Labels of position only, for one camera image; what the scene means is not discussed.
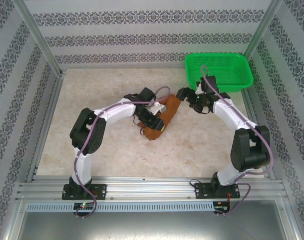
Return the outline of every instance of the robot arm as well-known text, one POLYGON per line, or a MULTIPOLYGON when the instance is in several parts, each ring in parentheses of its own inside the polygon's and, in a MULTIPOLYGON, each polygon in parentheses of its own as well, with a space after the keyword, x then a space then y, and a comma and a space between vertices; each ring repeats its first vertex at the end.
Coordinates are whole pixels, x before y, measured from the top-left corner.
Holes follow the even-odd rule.
MULTIPOLYGON (((210 84, 218 91, 216 86, 216 79, 214 76, 207 77, 210 84)), ((234 132, 234 140, 231 149, 231 163, 223 170, 213 175, 213 190, 218 190, 222 186, 230 186, 235 184, 235 179, 255 169, 269 164, 270 159, 267 148, 262 143, 260 138, 247 126, 241 118, 233 111, 238 111, 249 123, 253 126, 268 142, 269 144, 269 130, 266 126, 258 126, 256 123, 250 121, 245 117, 233 104, 233 101, 225 93, 221 93, 222 97, 231 105, 227 105, 222 101, 213 91, 207 86, 203 78, 198 82, 197 90, 190 88, 182 88, 178 91, 176 97, 183 101, 187 98, 189 105, 197 113, 203 113, 203 108, 208 107, 209 112, 214 113, 228 128, 234 132)))
MULTIPOLYGON (((101 146, 104 131, 107 126, 117 122, 124 117, 136 115, 139 120, 141 120, 146 126, 149 126, 151 129, 159 131, 163 129, 164 123, 158 116, 156 116, 156 113, 158 111, 161 112, 166 110, 164 105, 156 104, 154 107, 147 109, 146 105, 144 104, 136 104, 137 102, 152 101, 155 97, 155 94, 150 89, 144 88, 140 94, 128 94, 119 101, 120 103, 130 101, 133 102, 133 104, 120 104, 119 106, 113 107, 107 112, 104 112, 99 117, 95 126, 93 126, 93 133, 88 141, 88 144, 78 157, 76 164, 76 170, 83 185, 86 185, 91 181, 92 154, 101 146)), ((88 129, 87 126, 92 125, 95 118, 107 108, 109 107, 97 109, 94 111, 88 108, 82 110, 70 133, 72 145, 74 146, 75 156, 83 147, 85 140, 90 132, 90 129, 88 129)), ((78 185, 78 180, 75 176, 75 173, 72 175, 72 180, 74 184, 78 185)))

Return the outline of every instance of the black mounting base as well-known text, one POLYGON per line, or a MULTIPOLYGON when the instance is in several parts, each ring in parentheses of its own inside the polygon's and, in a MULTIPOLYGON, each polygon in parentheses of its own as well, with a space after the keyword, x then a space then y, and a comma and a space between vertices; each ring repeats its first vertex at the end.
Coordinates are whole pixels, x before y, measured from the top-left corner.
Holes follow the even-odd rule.
POLYGON ((196 199, 227 199, 228 193, 230 193, 231 199, 241 197, 237 184, 226 186, 217 193, 214 193, 210 182, 195 183, 194 186, 196 199))
POLYGON ((211 182, 199 182, 192 185, 195 189, 196 199, 239 199, 241 197, 237 184, 228 186, 220 185, 217 172, 214 173, 211 182))
MULTIPOLYGON (((63 200, 92 200, 80 185, 75 183, 70 177, 70 183, 65 184, 63 187, 62 199, 63 200)), ((85 185, 85 187, 93 193, 97 200, 105 200, 106 197, 106 184, 92 184, 92 180, 85 185)))

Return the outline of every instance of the green basket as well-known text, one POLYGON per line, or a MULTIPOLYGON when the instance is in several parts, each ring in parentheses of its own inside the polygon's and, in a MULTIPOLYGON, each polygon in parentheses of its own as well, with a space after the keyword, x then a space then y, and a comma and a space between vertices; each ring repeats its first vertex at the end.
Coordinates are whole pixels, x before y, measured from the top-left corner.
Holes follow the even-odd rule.
POLYGON ((187 82, 194 90, 202 76, 201 65, 208 68, 210 76, 216 77, 217 87, 222 93, 239 92, 254 82, 248 62, 241 54, 191 53, 185 57, 185 69, 187 82))

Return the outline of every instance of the brown cloth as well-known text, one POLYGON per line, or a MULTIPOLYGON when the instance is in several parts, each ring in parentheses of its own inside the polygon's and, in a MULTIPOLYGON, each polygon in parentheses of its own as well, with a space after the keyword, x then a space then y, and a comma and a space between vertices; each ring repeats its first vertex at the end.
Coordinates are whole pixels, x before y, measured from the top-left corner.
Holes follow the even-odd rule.
POLYGON ((163 131, 166 129, 167 125, 170 123, 171 119, 175 115, 179 105, 181 104, 181 101, 177 97, 175 97, 175 95, 169 94, 169 96, 164 101, 161 101, 160 104, 166 106, 165 112, 159 112, 156 114, 164 122, 164 128, 162 131, 153 130, 145 126, 142 122, 139 122, 138 124, 144 130, 143 135, 146 136, 150 141, 155 140, 163 133, 163 131))

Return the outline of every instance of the wall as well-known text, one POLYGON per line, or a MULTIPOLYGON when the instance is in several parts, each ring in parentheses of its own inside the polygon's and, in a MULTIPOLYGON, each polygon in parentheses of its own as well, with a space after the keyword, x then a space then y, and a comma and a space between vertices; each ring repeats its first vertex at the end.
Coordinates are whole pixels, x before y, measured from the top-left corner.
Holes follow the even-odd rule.
POLYGON ((256 118, 271 130, 274 173, 284 180, 304 236, 304 0, 281 4, 250 66, 256 118))
POLYGON ((269 3, 270 0, 26 1, 63 69, 183 67, 188 53, 243 53, 269 3))
POLYGON ((56 76, 10 0, 0 0, 0 235, 26 181, 56 76))

